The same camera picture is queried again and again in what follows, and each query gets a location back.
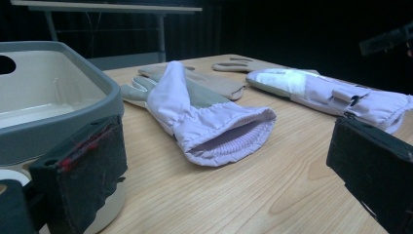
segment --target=white patch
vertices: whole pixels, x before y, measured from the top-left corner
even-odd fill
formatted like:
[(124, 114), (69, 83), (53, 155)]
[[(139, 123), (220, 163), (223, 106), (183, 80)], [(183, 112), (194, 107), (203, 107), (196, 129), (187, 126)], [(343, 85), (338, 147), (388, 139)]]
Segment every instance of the white patch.
[(267, 69), (258, 73), (256, 81), (286, 91), (301, 98), (305, 95), (306, 73), (298, 70), (287, 69)]

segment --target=fabric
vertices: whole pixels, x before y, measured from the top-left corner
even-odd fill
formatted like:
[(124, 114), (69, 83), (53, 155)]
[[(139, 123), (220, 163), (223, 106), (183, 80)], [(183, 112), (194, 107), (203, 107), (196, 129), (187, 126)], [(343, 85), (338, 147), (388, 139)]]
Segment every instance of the fabric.
[[(133, 98), (133, 86), (121, 88), (124, 99), (131, 103), (145, 96)], [(165, 131), (174, 136), (189, 161), (212, 167), (235, 163), (264, 144), (276, 121), (271, 108), (242, 107), (231, 101), (196, 108), (191, 105), (190, 94), (199, 88), (197, 84), (187, 88), (183, 65), (172, 61), (159, 83), (148, 92), (145, 105)]]
[[(230, 71), (230, 72), (252, 72), (255, 70), (269, 69), (269, 68), (291, 68), (283, 65), (277, 65), (261, 60), (251, 58), (230, 58), (229, 60), (217, 62), (212, 65), (212, 69), (216, 71)], [(316, 70), (307, 70), (319, 74)]]
[[(139, 74), (151, 77), (159, 81), (165, 72), (165, 67), (160, 65), (142, 66), (138, 69)], [(242, 82), (231, 80), (225, 77), (202, 74), (190, 69), (185, 71), (186, 78), (203, 86), (230, 100), (237, 100), (243, 96), (245, 85)]]
[(413, 97), (358, 87), (303, 70), (283, 68), (250, 72), (246, 81), (259, 89), (337, 116), (354, 118), (393, 134)]

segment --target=padded glove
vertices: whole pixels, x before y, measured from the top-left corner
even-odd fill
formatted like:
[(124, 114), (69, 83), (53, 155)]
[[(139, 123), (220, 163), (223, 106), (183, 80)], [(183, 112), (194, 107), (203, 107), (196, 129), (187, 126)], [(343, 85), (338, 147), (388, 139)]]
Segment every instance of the padded glove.
[[(161, 65), (142, 66), (138, 69), (138, 72), (143, 76), (159, 80), (165, 72), (165, 67)], [(201, 74), (189, 69), (187, 69), (185, 73), (188, 80), (204, 86), (230, 100), (241, 98), (245, 89), (245, 85), (242, 82), (225, 77)]]
[(125, 101), (145, 106), (176, 139), (187, 159), (202, 166), (234, 163), (255, 152), (276, 121), (268, 107), (238, 106), (185, 79), (178, 61), (168, 64), (159, 83), (136, 77), (132, 86), (121, 89)]
[(318, 111), (375, 126), (389, 134), (400, 127), (413, 97), (376, 91), (295, 69), (264, 69), (246, 76), (252, 86)]
[(216, 71), (240, 71), (252, 72), (268, 68), (291, 68), (283, 65), (277, 65), (266, 61), (254, 60), (250, 58), (230, 58), (227, 61), (221, 61), (212, 65), (212, 69)]

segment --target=black block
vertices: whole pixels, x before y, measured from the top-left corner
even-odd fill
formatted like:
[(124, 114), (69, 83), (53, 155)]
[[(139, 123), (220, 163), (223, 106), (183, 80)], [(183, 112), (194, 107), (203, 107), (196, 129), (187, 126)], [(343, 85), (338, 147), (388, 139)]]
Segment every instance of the black block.
[(46, 196), (51, 232), (83, 233), (127, 170), (121, 117), (90, 123), (29, 170)]
[(413, 233), (413, 146), (357, 120), (338, 118), (327, 166), (389, 233)]

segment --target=hole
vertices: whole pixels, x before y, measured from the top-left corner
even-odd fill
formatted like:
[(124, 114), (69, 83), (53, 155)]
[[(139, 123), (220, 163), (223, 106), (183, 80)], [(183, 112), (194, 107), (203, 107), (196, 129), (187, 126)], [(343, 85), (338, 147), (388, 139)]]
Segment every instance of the hole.
[(16, 70), (16, 63), (9, 57), (0, 56), (0, 75), (6, 75)]
[(52, 159), (52, 160), (46, 161), (46, 162), (45, 162), (45, 166), (46, 166), (46, 167), (53, 166), (56, 162), (57, 162), (56, 159)]
[(7, 186), (0, 183), (0, 195), (3, 194), (7, 190)]

